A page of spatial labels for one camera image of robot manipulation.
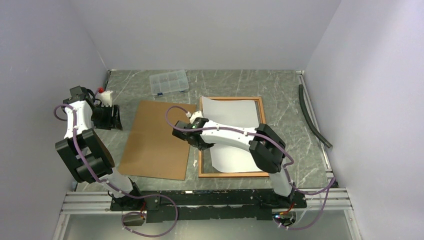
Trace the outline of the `sunset photo print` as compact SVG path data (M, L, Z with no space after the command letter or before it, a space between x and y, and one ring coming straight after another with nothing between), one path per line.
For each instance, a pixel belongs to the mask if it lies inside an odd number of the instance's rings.
M201 98L202 116L209 120L206 127L213 127L201 134L209 149L212 167L218 172L260 172L249 151L260 121L254 100L213 100Z

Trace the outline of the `wooden picture frame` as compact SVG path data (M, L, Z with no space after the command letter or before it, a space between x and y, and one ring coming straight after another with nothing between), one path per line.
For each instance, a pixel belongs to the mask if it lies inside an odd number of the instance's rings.
M265 117L265 111L263 107L263 101L260 96L256 97L201 97L199 100L199 109L202 111L202 98L208 98L211 100L216 101L238 101L238 100L254 100L257 104L259 116L260 116L260 124L266 123L266 117ZM267 177L268 174L266 172L260 171L260 172L238 172L238 173L205 173L203 171L203 152L204 151L198 151L198 176L200 178L255 178L255 177Z

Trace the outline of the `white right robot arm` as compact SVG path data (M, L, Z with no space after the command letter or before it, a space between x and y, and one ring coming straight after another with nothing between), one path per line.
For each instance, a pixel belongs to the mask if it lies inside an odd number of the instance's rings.
M267 124L258 127L235 127L197 117L192 123L170 124L172 135L203 151L215 145L234 147L250 153L256 167L269 175L275 202L282 208L293 203L294 187L283 167L288 156L283 140Z

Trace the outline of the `brown backing board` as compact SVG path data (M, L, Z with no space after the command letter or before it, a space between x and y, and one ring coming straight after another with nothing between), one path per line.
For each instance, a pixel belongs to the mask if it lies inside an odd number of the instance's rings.
M194 104L140 101L118 170L123 175L183 181L190 145L172 135Z

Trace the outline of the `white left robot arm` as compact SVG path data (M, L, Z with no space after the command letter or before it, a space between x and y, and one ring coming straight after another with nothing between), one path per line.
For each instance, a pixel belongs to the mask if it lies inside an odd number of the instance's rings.
M95 132L123 130L120 107L113 104L111 91L93 91L76 86L70 97L55 107L65 114L66 133L55 143L55 150L78 183L97 183L108 190L113 203L137 210L143 195L137 185L119 173L113 157Z

